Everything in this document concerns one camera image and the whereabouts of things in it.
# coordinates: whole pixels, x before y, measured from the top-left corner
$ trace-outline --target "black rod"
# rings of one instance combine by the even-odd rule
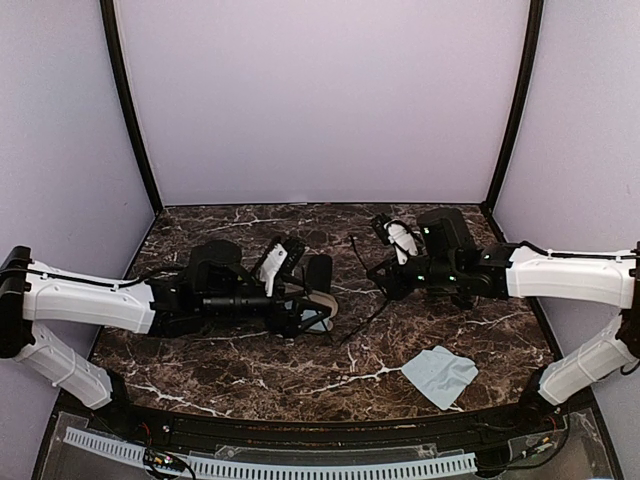
[[[540,35],[540,25],[542,23],[542,8],[544,0],[531,0],[529,5],[529,20],[527,21],[527,32],[524,37],[524,47],[522,49],[522,59],[520,60],[520,70],[518,72],[518,80],[516,81],[516,89],[513,94],[513,102],[511,103],[511,112],[509,112],[509,120],[507,128],[502,139],[500,154],[496,162],[496,168],[491,179],[491,186],[487,193],[485,205],[490,212],[496,207],[500,190],[504,184],[509,161],[513,154],[513,147],[518,136],[520,121],[522,120],[522,112],[527,100],[527,92],[529,83],[531,82],[531,73],[533,72],[533,63],[536,56],[536,48],[538,46],[538,36]]]
[[[116,82],[118,97],[120,98],[120,107],[122,115],[127,125],[129,139],[133,147],[133,153],[136,157],[136,163],[142,176],[144,188],[147,191],[149,202],[153,211],[160,213],[163,209],[158,186],[153,178],[151,164],[147,151],[144,148],[140,126],[138,125],[138,117],[133,107],[133,99],[131,90],[129,89],[129,81],[124,66],[124,57],[122,56],[122,46],[120,45],[120,36],[118,35],[118,23],[116,21],[116,12],[113,0],[100,0],[100,9],[102,10],[102,23],[104,24],[104,34],[107,39],[107,48],[109,49],[109,58],[111,59],[111,69],[113,70],[113,78]]]

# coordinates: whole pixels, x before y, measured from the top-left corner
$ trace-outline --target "white panel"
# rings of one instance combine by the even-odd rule
[[[152,220],[97,1],[0,2],[0,257],[121,276]],[[96,327],[49,324],[87,355]],[[57,390],[0,361],[0,459],[31,478]]]
[[[528,4],[118,2],[163,200],[483,200]]]
[[[556,250],[633,248],[640,239],[640,5],[545,2],[522,127],[496,211],[510,240]],[[595,335],[615,310],[543,306],[563,351]],[[596,387],[626,478],[640,478],[640,375]]]

